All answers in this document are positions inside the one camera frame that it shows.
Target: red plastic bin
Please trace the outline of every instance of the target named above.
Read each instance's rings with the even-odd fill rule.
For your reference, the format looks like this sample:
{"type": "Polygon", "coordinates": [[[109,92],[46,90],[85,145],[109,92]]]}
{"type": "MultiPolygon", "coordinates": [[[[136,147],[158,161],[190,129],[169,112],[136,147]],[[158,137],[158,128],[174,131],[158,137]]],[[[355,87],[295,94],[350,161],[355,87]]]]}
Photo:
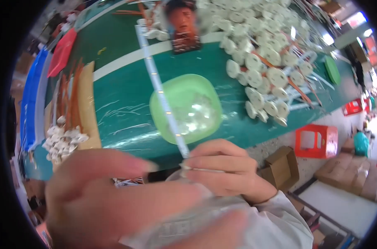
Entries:
{"type": "Polygon", "coordinates": [[[72,46],[76,39],[76,31],[71,28],[57,43],[50,62],[47,77],[56,77],[59,72],[66,66],[71,53],[72,46]]]}

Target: red stool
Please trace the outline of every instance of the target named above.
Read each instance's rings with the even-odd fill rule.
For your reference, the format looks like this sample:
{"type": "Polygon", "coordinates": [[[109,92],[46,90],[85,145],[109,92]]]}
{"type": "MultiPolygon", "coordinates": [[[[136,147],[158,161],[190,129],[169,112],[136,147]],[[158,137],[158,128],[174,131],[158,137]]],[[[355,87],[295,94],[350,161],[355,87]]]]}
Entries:
{"type": "Polygon", "coordinates": [[[331,158],[338,152],[338,129],[334,126],[306,125],[295,131],[295,155],[297,157],[331,158]],[[301,132],[314,132],[313,148],[301,149],[301,132]],[[317,148],[318,133],[321,134],[321,147],[317,148]]]}
{"type": "Polygon", "coordinates": [[[344,116],[357,114],[363,111],[366,111],[367,113],[370,111],[369,99],[362,100],[357,98],[345,105],[344,116]]]}

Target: hand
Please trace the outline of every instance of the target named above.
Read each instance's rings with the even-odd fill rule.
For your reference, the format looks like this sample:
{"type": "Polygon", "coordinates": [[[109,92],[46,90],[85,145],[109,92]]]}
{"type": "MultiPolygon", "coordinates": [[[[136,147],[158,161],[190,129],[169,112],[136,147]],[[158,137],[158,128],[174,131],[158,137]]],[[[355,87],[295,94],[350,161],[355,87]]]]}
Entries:
{"type": "Polygon", "coordinates": [[[224,139],[200,144],[183,163],[191,169],[225,171],[183,171],[183,176],[203,184],[217,196],[242,194],[248,202],[257,204],[277,194],[273,185],[256,174],[258,163],[246,150],[224,139]]]}
{"type": "MultiPolygon", "coordinates": [[[[184,212],[203,199],[195,184],[162,182],[115,188],[110,178],[131,178],[153,169],[151,162],[111,149],[74,152],[46,187],[46,226],[53,248],[125,248],[132,235],[184,212]]],[[[246,226],[235,211],[167,249],[236,248],[246,226]]]]}

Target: printed photo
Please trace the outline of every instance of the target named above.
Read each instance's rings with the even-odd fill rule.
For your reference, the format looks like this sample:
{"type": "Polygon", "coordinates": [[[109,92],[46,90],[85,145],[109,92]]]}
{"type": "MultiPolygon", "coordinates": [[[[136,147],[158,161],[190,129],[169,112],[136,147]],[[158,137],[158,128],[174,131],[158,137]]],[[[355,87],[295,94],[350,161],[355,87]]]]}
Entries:
{"type": "Polygon", "coordinates": [[[175,54],[201,48],[195,3],[194,0],[170,0],[164,7],[175,54]]]}

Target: cardboard box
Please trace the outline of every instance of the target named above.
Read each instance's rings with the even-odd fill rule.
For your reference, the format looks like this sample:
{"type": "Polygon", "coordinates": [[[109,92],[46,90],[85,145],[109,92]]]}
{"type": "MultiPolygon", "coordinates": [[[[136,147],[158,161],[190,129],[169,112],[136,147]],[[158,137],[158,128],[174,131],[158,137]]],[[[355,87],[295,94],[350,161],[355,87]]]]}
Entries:
{"type": "Polygon", "coordinates": [[[352,187],[350,190],[351,193],[355,195],[361,194],[365,180],[368,176],[369,169],[370,169],[370,163],[368,161],[364,161],[361,164],[360,168],[358,169],[357,175],[353,179],[352,187]]]}
{"type": "Polygon", "coordinates": [[[286,192],[299,180],[298,163],[291,147],[280,147],[266,158],[265,165],[262,177],[278,190],[286,192]]]}
{"type": "Polygon", "coordinates": [[[360,193],[361,197],[375,201],[377,195],[377,167],[375,165],[370,166],[367,178],[364,182],[363,189],[360,193]]]}
{"type": "Polygon", "coordinates": [[[355,143],[353,138],[348,138],[344,145],[341,148],[341,152],[346,152],[346,153],[355,153],[355,143]]]}
{"type": "Polygon", "coordinates": [[[327,161],[319,170],[315,172],[315,177],[328,185],[340,187],[340,181],[344,177],[353,155],[340,153],[338,157],[327,161]]]}
{"type": "Polygon", "coordinates": [[[319,229],[316,229],[314,232],[312,232],[312,234],[313,234],[313,244],[316,244],[316,245],[320,245],[326,237],[322,232],[320,232],[319,229]]]}
{"type": "Polygon", "coordinates": [[[328,185],[360,195],[371,163],[366,157],[340,153],[315,172],[315,177],[328,185]]]}

